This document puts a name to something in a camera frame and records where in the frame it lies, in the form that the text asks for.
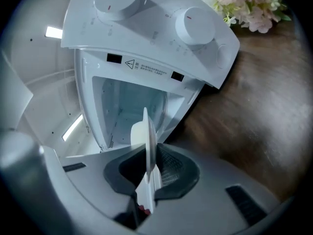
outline wooden table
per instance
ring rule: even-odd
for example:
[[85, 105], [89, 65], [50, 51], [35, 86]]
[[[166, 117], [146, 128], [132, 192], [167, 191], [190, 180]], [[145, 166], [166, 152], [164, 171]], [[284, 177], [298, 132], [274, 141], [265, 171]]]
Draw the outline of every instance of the wooden table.
[[267, 34], [233, 29], [241, 47], [218, 91], [205, 86], [167, 143], [229, 161], [280, 200], [308, 168], [313, 140], [313, 69], [293, 22]]

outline green leaf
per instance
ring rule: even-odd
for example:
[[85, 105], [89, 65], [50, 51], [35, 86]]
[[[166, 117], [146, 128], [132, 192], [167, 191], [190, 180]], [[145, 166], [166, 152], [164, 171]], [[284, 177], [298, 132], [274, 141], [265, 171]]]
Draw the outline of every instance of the green leaf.
[[281, 12], [280, 10], [275, 10], [273, 11], [273, 13], [274, 15], [280, 17], [282, 20], [291, 21], [291, 18], [287, 16], [286, 14], [284, 14], [283, 12]]
[[247, 7], [248, 7], [248, 11], [249, 11], [249, 14], [250, 14], [251, 11], [252, 11], [252, 3], [249, 2], [249, 1], [245, 1], [245, 3], [246, 3], [246, 5], [247, 5]]

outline white control knob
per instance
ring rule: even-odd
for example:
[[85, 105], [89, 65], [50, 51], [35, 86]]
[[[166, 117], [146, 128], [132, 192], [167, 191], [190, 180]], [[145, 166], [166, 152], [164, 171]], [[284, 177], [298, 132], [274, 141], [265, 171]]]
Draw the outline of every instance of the white control knob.
[[215, 35], [215, 27], [209, 12], [191, 7], [181, 13], [175, 23], [180, 39], [188, 45], [206, 45]]
[[100, 20], [119, 21], [131, 17], [139, 8], [140, 0], [94, 0]]

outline light strip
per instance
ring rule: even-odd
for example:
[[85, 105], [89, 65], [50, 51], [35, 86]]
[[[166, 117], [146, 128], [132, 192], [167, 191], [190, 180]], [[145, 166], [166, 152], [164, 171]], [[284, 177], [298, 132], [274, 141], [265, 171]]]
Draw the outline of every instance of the light strip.
[[66, 141], [72, 131], [75, 129], [75, 127], [79, 124], [79, 122], [83, 120], [83, 115], [80, 115], [77, 120], [69, 127], [69, 129], [65, 132], [65, 134], [62, 136], [63, 140]]
[[62, 38], [62, 33], [63, 31], [61, 29], [58, 28], [54, 28], [54, 27], [47, 27], [47, 31], [45, 33], [46, 37], [54, 37], [54, 38]]

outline warning triangle symbol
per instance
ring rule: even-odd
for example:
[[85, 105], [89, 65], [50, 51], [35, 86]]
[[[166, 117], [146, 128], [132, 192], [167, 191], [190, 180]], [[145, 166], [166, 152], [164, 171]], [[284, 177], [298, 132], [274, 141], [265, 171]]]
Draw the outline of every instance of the warning triangle symbol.
[[135, 62], [135, 59], [131, 60], [131, 61], [127, 61], [127, 62], [125, 62], [125, 64], [127, 64], [128, 67], [132, 69], [134, 67], [134, 62]]

